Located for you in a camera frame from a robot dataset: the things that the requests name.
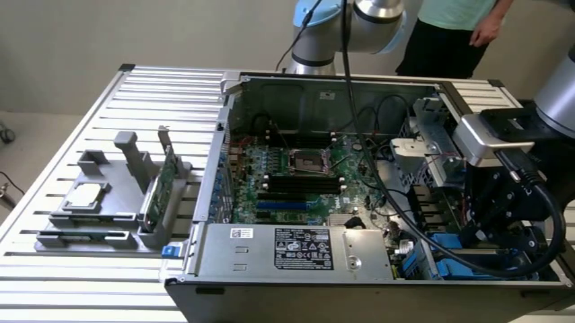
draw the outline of gray floor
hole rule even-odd
[[[81,116],[72,114],[0,112],[0,120],[16,132],[16,140],[0,143],[0,170],[25,191],[76,127]],[[16,200],[21,195],[8,188]],[[0,223],[9,212],[0,207]]]

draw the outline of power cable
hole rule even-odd
[[[301,37],[301,34],[304,33],[304,30],[307,29],[307,25],[309,24],[309,21],[312,20],[315,8],[317,8],[317,6],[320,5],[320,2],[321,2],[321,0],[317,0],[313,3],[312,9],[305,14],[304,20],[301,21],[301,29],[299,30],[297,36],[293,38],[293,41],[289,45],[289,48],[287,49],[287,51],[281,55],[281,58],[277,61],[275,71],[277,71],[279,66],[281,65],[281,62],[284,61],[285,55],[289,53],[289,51],[293,49],[295,45],[297,44],[299,38]]]
[[[8,174],[4,172],[0,172],[1,175],[4,175],[4,177],[8,179],[8,182],[10,183],[10,185],[20,191],[20,193],[24,195],[25,192],[22,191],[22,189],[20,187],[17,187],[17,185],[14,184],[14,182],[12,181],[12,178],[9,178]]]

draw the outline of green circuit board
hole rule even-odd
[[[365,196],[369,201],[377,201],[379,193],[359,181],[357,165],[361,151],[352,149],[355,137],[341,138],[328,149],[297,149],[301,153],[323,154],[328,161],[325,174],[296,172],[291,168],[289,158],[293,149],[273,148],[260,144],[257,140],[242,147],[236,165],[233,223],[299,223],[323,225],[333,214],[352,214],[353,207],[363,213],[369,212],[364,205]],[[343,177],[347,189],[340,194],[307,194],[307,210],[265,210],[269,218],[257,218],[257,193],[263,189],[264,175],[275,176],[325,176]]]

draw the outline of black plastic bracket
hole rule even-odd
[[[487,82],[493,87],[504,87],[504,84],[503,84],[503,82],[499,79],[488,79]]]
[[[133,70],[133,68],[136,67],[136,64],[121,64],[120,68],[117,69],[117,71],[120,72],[130,72]]]
[[[523,109],[484,110],[480,116],[493,136],[503,141],[519,143],[563,138],[561,134],[541,121],[533,105]]]

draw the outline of teal shirt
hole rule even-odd
[[[444,29],[473,30],[496,0],[423,0],[419,20]]]

